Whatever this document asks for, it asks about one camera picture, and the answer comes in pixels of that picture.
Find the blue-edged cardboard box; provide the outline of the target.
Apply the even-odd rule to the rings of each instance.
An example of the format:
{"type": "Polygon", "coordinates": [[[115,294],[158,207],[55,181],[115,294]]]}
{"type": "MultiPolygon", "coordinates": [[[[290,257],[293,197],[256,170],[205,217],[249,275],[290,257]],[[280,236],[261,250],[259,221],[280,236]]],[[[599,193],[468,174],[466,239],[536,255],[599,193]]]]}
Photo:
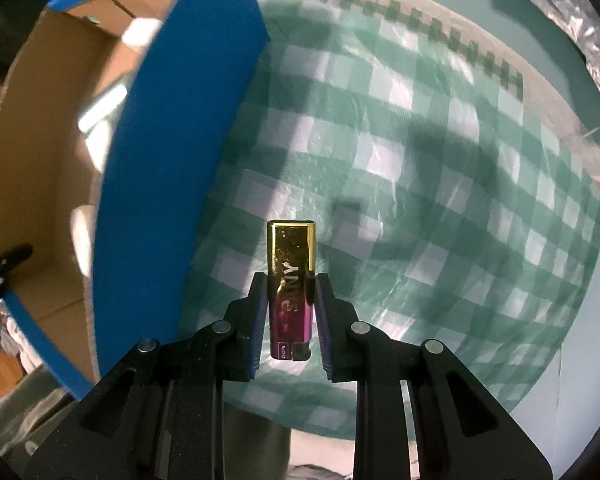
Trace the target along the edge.
{"type": "Polygon", "coordinates": [[[268,41],[257,0],[7,0],[33,25],[0,102],[6,307],[85,396],[178,331],[223,140],[268,41]]]}

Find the green checkered tablecloth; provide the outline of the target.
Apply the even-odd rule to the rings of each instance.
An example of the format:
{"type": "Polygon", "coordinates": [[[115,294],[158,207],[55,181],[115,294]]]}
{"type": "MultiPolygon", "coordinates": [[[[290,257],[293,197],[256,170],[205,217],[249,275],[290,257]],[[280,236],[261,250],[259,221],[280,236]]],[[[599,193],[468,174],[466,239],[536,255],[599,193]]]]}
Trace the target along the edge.
{"type": "Polygon", "coordinates": [[[258,3],[270,42],[204,205],[181,333],[248,292],[270,220],[312,220],[360,318],[440,339],[514,408],[588,290],[597,185],[512,92],[376,0],[258,3]]]}

